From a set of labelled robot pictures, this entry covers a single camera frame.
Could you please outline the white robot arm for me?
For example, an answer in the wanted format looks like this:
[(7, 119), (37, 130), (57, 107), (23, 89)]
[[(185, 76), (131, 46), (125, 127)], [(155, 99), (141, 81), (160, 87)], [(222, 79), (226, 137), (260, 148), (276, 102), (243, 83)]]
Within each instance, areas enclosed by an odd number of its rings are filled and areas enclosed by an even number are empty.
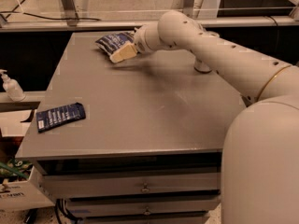
[(134, 33), (141, 53), (185, 49), (245, 96), (221, 165), (222, 224), (299, 224), (299, 67), (206, 31), (172, 10)]

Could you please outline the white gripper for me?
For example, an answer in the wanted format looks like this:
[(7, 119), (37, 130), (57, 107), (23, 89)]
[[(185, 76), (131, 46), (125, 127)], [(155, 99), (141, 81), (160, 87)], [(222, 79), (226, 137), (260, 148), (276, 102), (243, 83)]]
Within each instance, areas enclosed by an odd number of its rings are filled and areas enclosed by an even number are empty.
[(126, 43), (110, 55), (113, 63), (134, 58), (140, 53), (152, 53), (162, 48), (158, 33), (158, 23), (150, 23), (135, 29), (134, 44)]

